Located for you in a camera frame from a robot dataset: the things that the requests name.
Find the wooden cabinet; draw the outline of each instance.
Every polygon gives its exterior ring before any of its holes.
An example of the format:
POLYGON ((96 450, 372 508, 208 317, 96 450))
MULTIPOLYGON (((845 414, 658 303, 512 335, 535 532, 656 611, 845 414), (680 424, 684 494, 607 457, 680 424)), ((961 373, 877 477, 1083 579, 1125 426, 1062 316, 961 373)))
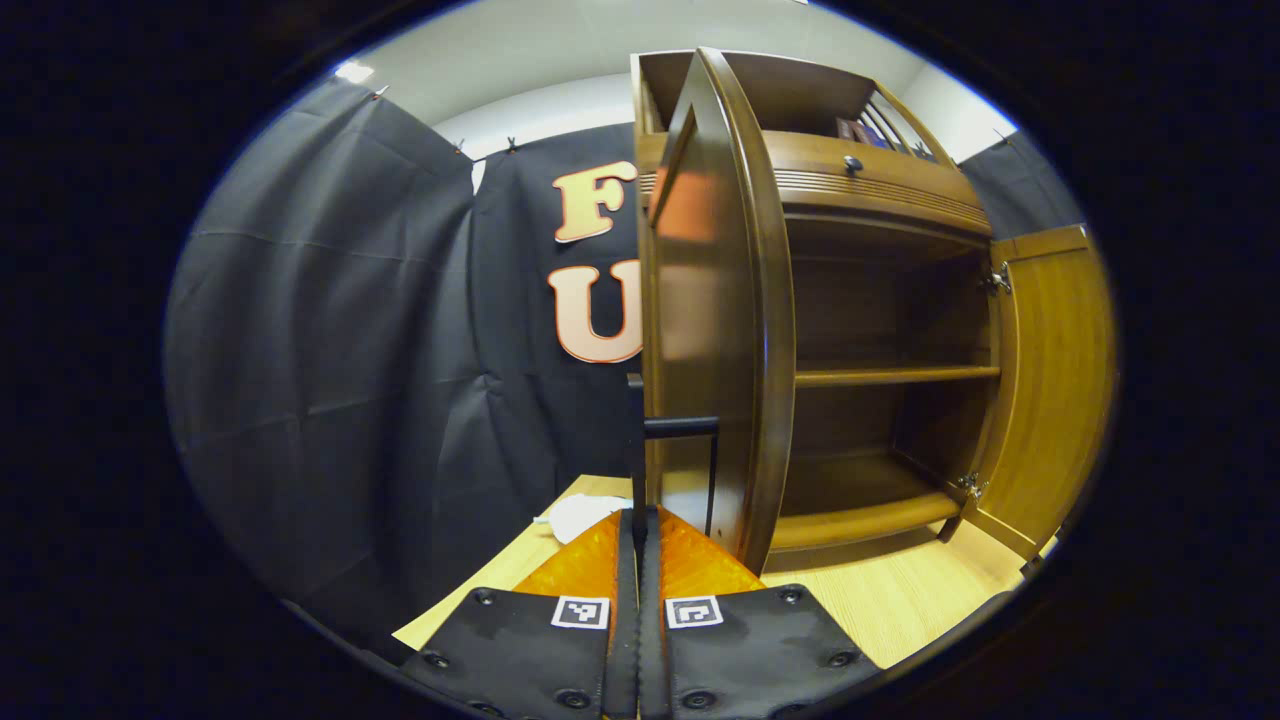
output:
POLYGON ((721 418, 714 487, 705 439, 652 441, 648 500, 755 571, 961 518, 1033 557, 1111 401, 1084 228, 993 243, 969 182, 869 78, 698 49, 635 55, 632 81, 645 410, 721 418))

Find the white cloth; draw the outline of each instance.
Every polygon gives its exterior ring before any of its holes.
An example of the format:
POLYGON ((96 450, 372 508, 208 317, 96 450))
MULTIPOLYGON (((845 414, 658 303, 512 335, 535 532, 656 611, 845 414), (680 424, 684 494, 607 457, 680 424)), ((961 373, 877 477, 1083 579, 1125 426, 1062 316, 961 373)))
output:
POLYGON ((588 528, 618 510, 631 507, 623 497, 600 497, 576 493, 556 503, 547 518, 534 518, 535 523, 550 523, 552 534, 562 544, 585 533, 588 528))

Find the wall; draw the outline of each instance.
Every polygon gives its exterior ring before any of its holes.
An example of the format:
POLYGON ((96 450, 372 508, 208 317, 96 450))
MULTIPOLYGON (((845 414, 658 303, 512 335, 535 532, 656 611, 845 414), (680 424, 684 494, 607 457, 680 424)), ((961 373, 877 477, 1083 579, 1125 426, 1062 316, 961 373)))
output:
POLYGON ((1000 142, 1001 135, 1009 136, 1016 129, 1000 110, 932 64, 920 68, 906 91, 895 94, 956 163, 991 147, 1000 142))
POLYGON ((479 159, 517 143, 635 119, 628 73, 576 79, 498 100, 433 126, 479 159))
MULTIPOLYGON (((963 161, 1011 135, 1015 127, 998 110, 934 65, 923 65, 902 87, 890 90, 938 138, 946 151, 963 161)), ((462 151, 481 159, 516 143, 567 132, 635 120, 631 74, 618 73, 576 79, 521 92, 467 110, 433 126, 462 151)), ((476 163, 472 181, 480 187, 484 163, 476 163)))

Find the black curtain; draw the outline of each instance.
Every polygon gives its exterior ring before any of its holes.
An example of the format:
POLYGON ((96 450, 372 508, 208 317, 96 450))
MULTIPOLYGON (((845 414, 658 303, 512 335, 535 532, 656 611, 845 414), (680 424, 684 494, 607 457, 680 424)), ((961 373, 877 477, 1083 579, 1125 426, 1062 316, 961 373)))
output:
MULTIPOLYGON (((608 232, 571 243, 556 242, 563 222, 558 177, 620 160, 634 161, 631 123, 549 137, 485 159, 476 193, 472 306, 481 363, 506 383, 521 380, 540 410, 534 423, 548 428, 545 442, 561 461, 557 492, 580 473, 623 477, 626 373, 640 372, 640 356, 622 363, 584 363, 556 333, 554 292, 547 275, 589 265, 591 327, 611 337, 622 328, 622 288, 609 275, 618 261, 636 258, 634 182, 623 182, 623 202, 599 211, 613 220, 608 232)), ((639 315, 631 322, 639 323, 639 315)))
POLYGON ((987 210, 996 240, 1084 222, 1071 191, 1027 133, 960 163, 987 210))
POLYGON ((357 647, 398 656, 390 633, 573 478, 625 471, 637 361, 564 354, 545 277, 635 258, 630 184, 614 232, 552 234, 550 183, 630 159, 630 126, 575 136, 490 158, 474 196, 470 159, 333 78, 246 147, 191 229, 164 345, 183 464, 269 589, 357 647))

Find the door hinge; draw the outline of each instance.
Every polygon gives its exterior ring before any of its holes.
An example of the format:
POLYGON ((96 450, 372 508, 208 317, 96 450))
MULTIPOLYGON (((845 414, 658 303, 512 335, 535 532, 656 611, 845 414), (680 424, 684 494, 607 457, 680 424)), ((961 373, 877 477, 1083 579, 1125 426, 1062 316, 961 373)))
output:
POLYGON ((987 489, 987 480, 978 482, 978 473, 960 475, 960 478, 955 480, 955 484, 964 488, 964 491, 969 493, 969 497, 974 500, 982 500, 982 492, 987 489))
POLYGON ((1014 293, 1014 286, 1009 282, 1009 263, 1000 264, 1000 272, 991 270, 988 274, 983 275, 982 282, 978 287, 987 288, 987 292, 996 295, 1000 292, 998 288, 1005 288, 1006 295, 1014 293))

